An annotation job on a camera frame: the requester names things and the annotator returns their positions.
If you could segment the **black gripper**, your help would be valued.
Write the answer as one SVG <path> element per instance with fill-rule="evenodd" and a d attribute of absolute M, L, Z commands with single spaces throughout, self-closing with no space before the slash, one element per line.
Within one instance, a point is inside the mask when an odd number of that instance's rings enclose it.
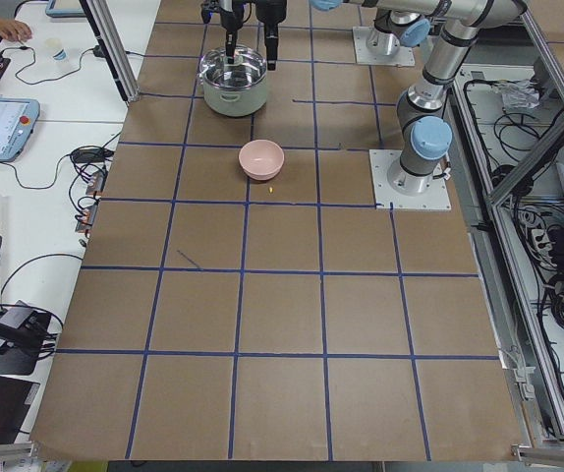
<path fill-rule="evenodd" d="M 286 20 L 287 0 L 256 0 L 256 17 L 264 24 L 264 42 L 267 48 L 267 70 L 275 71 L 278 60 L 280 23 Z"/>
<path fill-rule="evenodd" d="M 228 63 L 233 63 L 238 38 L 237 30 L 243 26 L 243 2 L 219 0 L 218 4 L 221 26 L 226 29 L 225 57 Z"/>

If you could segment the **person's hand at desk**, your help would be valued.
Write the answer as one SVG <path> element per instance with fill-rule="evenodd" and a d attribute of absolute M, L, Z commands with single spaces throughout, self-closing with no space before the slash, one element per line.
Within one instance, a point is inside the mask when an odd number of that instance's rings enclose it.
<path fill-rule="evenodd" d="M 0 39 L 22 42 L 31 38 L 32 31 L 27 24 L 13 19 L 0 18 Z"/>

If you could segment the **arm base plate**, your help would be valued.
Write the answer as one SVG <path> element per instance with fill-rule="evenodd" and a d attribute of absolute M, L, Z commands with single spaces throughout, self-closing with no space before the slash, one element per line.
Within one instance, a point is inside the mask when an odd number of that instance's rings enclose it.
<path fill-rule="evenodd" d="M 415 57 L 411 47 L 400 44 L 393 33 L 373 27 L 353 27 L 356 62 L 361 65 L 414 67 Z"/>
<path fill-rule="evenodd" d="M 369 162 L 375 206 L 378 209 L 449 211 L 446 179 L 439 164 L 429 175 L 407 173 L 398 149 L 371 149 Z"/>

